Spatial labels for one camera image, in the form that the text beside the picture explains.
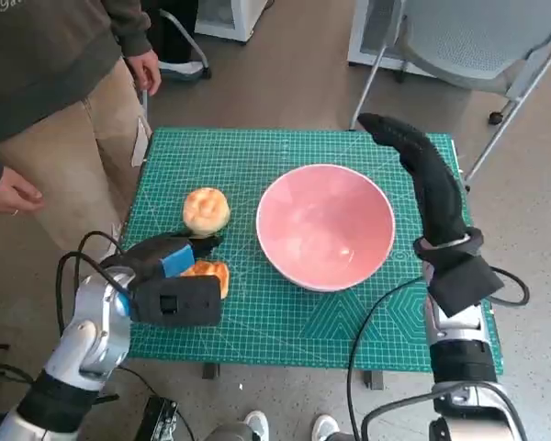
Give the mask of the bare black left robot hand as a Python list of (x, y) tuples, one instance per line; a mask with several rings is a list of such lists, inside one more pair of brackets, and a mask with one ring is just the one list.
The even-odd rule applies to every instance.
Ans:
[(197, 260), (209, 256), (222, 242), (223, 239), (216, 234), (199, 236), (189, 229), (166, 232), (137, 243), (120, 254), (107, 257), (101, 266), (129, 267), (143, 280), (177, 277)]

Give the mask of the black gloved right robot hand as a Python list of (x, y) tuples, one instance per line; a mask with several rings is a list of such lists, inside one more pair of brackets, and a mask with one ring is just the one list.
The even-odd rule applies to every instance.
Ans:
[(376, 144), (398, 152), (400, 164), (412, 180), (426, 241), (438, 247), (462, 239), (467, 226), (459, 185), (426, 134), (378, 114), (361, 113), (357, 121)]

